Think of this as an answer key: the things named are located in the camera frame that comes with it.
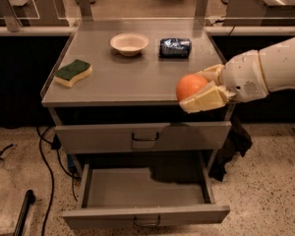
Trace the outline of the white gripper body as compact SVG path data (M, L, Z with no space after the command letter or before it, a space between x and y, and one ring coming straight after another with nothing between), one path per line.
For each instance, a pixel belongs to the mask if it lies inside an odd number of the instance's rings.
M230 59L222 69L219 80L234 93L233 99L237 102L250 102L268 95L257 50Z

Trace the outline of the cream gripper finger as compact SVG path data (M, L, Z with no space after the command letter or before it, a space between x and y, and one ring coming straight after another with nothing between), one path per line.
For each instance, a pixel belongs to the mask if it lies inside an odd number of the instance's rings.
M225 106L236 95L225 86L210 82L198 92L179 102L180 107L187 113L209 111Z
M220 85L219 78L220 78L221 71L223 69L224 69L223 64L216 64L202 71L199 71L198 75L204 77L209 83L215 82L217 85Z

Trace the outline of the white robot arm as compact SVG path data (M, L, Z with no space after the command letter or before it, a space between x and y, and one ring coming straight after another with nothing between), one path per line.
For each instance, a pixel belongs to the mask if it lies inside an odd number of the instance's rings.
M185 112L197 113L230 101L262 99L285 89L295 89L295 37L183 77L176 97Z

